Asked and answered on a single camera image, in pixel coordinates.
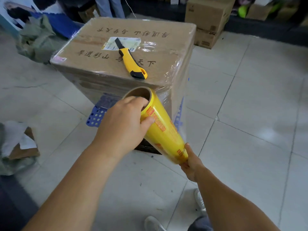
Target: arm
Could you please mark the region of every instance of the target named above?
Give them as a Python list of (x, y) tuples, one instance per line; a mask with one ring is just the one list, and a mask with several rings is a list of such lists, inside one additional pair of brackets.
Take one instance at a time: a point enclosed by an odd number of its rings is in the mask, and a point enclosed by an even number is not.
[(117, 163), (143, 139), (154, 120), (140, 123), (144, 98), (128, 97), (105, 114), (97, 134), (23, 231), (90, 230), (98, 199)]
[(198, 184), (206, 212), (215, 231), (279, 231), (255, 204), (231, 190), (185, 146), (188, 161), (181, 165), (188, 179)]

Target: cardboard tube core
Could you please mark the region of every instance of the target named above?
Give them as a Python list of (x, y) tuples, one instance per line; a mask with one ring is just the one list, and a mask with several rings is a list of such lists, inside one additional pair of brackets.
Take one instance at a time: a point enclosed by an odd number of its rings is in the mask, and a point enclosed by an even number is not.
[(124, 97), (123, 99), (125, 99), (126, 97), (130, 97), (130, 96), (135, 96), (135, 97), (143, 97), (145, 99), (147, 99), (149, 102), (152, 98), (152, 92), (148, 87), (136, 87), (133, 90), (130, 90)]

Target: forearm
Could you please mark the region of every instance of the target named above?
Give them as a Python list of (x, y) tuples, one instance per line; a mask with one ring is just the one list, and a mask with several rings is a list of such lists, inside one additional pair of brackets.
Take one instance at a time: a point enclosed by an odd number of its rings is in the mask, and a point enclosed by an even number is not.
[(90, 145), (23, 231), (90, 230), (99, 196), (120, 160), (107, 151), (107, 146)]
[(275, 224), (252, 202), (231, 190), (205, 167), (196, 178), (215, 231), (277, 231)]

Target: small pink sticker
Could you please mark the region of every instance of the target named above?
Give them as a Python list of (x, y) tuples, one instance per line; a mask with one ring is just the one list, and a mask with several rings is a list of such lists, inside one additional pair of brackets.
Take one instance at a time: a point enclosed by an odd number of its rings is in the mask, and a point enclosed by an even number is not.
[(56, 56), (56, 57), (54, 57), (53, 61), (57, 62), (57, 63), (61, 63), (61, 62), (64, 62), (66, 59), (67, 58), (62, 58), (62, 57)]

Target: hand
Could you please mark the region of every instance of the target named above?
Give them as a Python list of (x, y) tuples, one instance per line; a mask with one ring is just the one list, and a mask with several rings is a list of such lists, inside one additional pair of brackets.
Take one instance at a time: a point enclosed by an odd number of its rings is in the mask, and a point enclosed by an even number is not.
[(147, 104), (145, 98), (134, 96), (118, 101), (105, 113), (92, 144), (107, 145), (111, 153), (119, 152), (121, 157), (133, 150), (154, 123), (153, 117), (140, 123), (141, 110)]
[(189, 143), (185, 144), (185, 149), (188, 154), (188, 159), (185, 163), (180, 164), (181, 169), (186, 174), (187, 178), (193, 182), (197, 182), (196, 170), (198, 167), (205, 167), (198, 156), (195, 155)]

